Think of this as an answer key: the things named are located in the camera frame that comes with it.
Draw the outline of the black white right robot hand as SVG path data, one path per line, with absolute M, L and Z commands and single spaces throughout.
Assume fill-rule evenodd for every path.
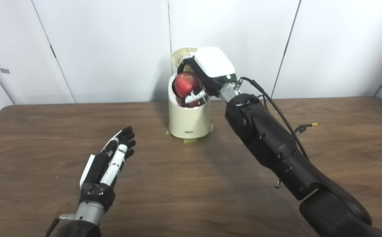
M 220 48 L 184 48 L 176 55 L 174 94 L 179 106 L 198 107 L 211 96 L 228 103 L 240 94 L 235 68 Z

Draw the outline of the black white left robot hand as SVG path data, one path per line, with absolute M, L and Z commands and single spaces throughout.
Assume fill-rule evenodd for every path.
M 80 199 L 96 202 L 107 212 L 115 200 L 114 186 L 127 159 L 134 155 L 136 145 L 131 126 L 117 132 L 96 155 L 90 155 L 80 179 Z

